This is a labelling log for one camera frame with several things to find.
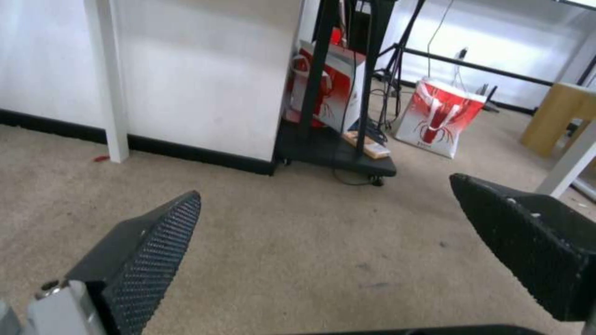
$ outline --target cart wheel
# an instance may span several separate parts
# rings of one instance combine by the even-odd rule
[[[385,182],[383,181],[383,177],[381,177],[381,176],[370,175],[370,176],[368,176],[368,180],[370,181],[371,185],[374,185],[376,187],[381,187],[381,186],[385,185]]]

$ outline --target white table leg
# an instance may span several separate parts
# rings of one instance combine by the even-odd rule
[[[112,5],[113,0],[85,0],[110,160],[121,163],[129,155],[128,124]]]
[[[596,155],[596,120],[590,122],[582,135],[557,162],[536,193],[558,198],[578,177]]]

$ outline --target wooden table leg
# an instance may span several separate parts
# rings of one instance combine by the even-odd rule
[[[526,128],[521,143],[540,156],[549,157],[580,108],[581,94],[563,85],[553,85]]]

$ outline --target carpet floor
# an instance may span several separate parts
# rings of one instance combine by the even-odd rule
[[[483,112],[454,160],[390,139],[398,175],[381,188],[298,162],[273,177],[136,151],[124,164],[94,163],[106,146],[0,126],[0,297],[24,319],[40,283],[116,223],[194,189],[200,222],[144,334],[470,324],[579,334],[581,323],[554,320],[500,264],[449,186],[462,172],[535,189],[553,160],[519,144],[528,121]],[[596,219],[573,190],[562,200]]]

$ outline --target red and white bag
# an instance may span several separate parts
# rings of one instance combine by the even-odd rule
[[[300,41],[300,51],[292,59],[294,81],[291,87],[290,106],[284,115],[287,120],[293,122],[300,120],[314,49],[312,43]],[[344,133],[360,118],[365,60],[365,56],[356,53],[356,76],[354,77],[354,52],[337,45],[329,45],[319,94],[316,98],[314,126],[317,126],[316,121],[319,121]],[[352,96],[348,97],[352,82],[354,90]],[[340,128],[344,111],[346,111],[346,117],[342,131]]]
[[[460,133],[478,115],[486,97],[424,78],[416,84],[395,138],[453,158]]]

